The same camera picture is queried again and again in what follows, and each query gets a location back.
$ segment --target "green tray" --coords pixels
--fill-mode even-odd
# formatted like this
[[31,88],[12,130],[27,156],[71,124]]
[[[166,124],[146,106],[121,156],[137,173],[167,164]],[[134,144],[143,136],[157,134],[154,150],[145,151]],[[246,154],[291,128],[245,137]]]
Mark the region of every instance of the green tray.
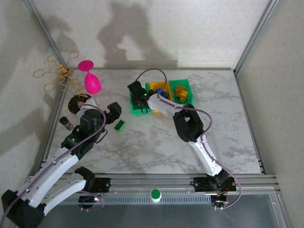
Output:
[[[186,104],[194,105],[194,96],[193,96],[193,93],[192,93],[192,90],[191,90],[188,79],[170,80],[169,84],[170,84],[171,92],[173,94],[173,101],[174,102],[176,102],[178,104],[182,104],[182,105],[186,105]],[[187,90],[188,94],[187,94],[185,102],[181,102],[179,97],[174,96],[174,90],[177,86],[186,87],[186,90]]]
[[[145,83],[145,86],[146,86],[146,90],[149,91],[150,90],[149,83]],[[131,100],[131,92],[129,92],[129,94],[130,94],[129,97],[130,97],[131,114],[132,115],[145,115],[145,114],[142,113],[142,111],[145,113],[146,109],[142,110],[142,108],[139,105],[134,105],[132,103],[132,100]],[[147,114],[152,113],[152,112],[153,112],[152,109],[148,109],[148,113]]]

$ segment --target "pink cup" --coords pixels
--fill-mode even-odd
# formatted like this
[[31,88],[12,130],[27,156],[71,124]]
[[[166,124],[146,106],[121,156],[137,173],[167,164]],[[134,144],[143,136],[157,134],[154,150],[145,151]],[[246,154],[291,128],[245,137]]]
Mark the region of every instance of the pink cup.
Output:
[[78,64],[78,69],[80,71],[87,72],[85,76],[85,89],[90,94],[97,94],[101,91],[102,85],[96,77],[96,75],[93,75],[90,73],[90,70],[93,68],[94,63],[91,60],[84,60]]

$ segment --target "white marble surface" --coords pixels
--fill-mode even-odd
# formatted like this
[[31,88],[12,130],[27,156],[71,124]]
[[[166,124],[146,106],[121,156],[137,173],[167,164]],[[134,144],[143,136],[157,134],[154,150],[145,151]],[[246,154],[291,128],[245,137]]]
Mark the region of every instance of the white marble surface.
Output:
[[[94,173],[204,173],[195,151],[176,133],[173,120],[160,113],[131,115],[130,84],[141,70],[92,70],[103,85],[97,96],[105,109],[117,101],[122,107],[121,118],[126,122],[121,132],[114,130],[118,121],[107,125],[108,135],[96,144],[80,162]],[[206,138],[217,159],[234,173],[260,173],[256,152],[250,136],[243,106],[232,71],[167,70],[168,80],[189,79],[194,94],[194,106],[209,112],[214,124]],[[76,70],[73,76],[83,80],[85,73]],[[162,81],[158,71],[150,71],[140,81]],[[74,125],[79,121],[67,108],[72,95],[67,94],[61,110]],[[205,128],[209,120],[199,114]],[[53,155],[69,134],[57,124],[49,151]]]

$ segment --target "green cap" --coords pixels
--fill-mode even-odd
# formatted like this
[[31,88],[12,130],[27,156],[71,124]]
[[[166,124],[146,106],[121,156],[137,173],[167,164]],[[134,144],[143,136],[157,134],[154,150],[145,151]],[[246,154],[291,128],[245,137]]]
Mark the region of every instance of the green cap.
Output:
[[156,200],[159,199],[161,197],[161,191],[159,191],[158,189],[153,189],[151,191],[151,197]]

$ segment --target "green block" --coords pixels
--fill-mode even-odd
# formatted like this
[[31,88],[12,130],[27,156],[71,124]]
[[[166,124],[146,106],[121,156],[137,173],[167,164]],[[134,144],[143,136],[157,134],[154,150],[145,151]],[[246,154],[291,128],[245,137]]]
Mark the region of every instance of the green block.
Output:
[[120,121],[118,122],[118,124],[115,126],[114,129],[115,129],[116,131],[120,132],[121,129],[123,128],[124,124],[125,124],[125,122],[122,121],[122,120],[120,120]]

